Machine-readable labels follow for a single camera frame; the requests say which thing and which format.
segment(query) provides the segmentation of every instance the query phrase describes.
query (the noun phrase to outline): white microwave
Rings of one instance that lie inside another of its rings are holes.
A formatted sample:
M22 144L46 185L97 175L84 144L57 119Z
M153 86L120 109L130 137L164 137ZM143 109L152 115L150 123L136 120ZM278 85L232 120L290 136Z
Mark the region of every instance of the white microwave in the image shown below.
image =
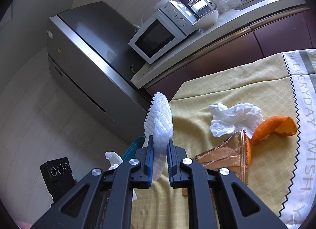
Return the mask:
M183 4L169 1L144 23L128 44L151 64L194 32L195 21Z

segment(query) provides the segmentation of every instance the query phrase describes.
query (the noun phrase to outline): microwave door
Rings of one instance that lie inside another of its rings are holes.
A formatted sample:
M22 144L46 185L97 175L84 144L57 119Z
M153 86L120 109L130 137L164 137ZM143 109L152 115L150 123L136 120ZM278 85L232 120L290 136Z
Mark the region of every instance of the microwave door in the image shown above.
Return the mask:
M129 45L149 64L186 38L161 11L157 11L135 34Z

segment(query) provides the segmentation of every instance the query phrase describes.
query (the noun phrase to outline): floor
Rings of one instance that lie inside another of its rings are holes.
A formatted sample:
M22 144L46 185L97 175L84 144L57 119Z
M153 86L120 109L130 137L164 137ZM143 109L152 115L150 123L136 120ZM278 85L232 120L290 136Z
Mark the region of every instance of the floor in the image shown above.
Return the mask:
M50 208L41 164L67 157L79 181L110 167L106 151L122 156L128 147L52 78L46 48L0 94L0 198L16 221L34 223Z

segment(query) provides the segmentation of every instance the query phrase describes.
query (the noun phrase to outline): countertop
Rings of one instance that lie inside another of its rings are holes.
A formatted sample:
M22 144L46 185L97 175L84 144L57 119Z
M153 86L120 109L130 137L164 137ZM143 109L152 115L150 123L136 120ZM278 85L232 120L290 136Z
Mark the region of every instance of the countertop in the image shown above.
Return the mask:
M193 35L185 39L151 65L146 63L134 75L131 82L137 88L141 88L188 55L229 32L266 15L305 3L305 0L264 0L241 11L229 10L226 13L221 14L218 17L218 21L213 26L205 30L196 31Z

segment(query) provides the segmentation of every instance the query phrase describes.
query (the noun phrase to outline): microwave knob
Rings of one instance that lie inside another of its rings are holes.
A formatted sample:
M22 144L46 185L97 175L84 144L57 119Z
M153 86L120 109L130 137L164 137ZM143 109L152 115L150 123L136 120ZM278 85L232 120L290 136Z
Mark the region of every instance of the microwave knob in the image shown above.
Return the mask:
M172 17L176 17L178 15L178 12L176 10L170 10L170 15Z
M185 19L182 19L182 18L181 18L181 19L178 20L178 25L179 25L179 26L184 26L185 24L186 24Z

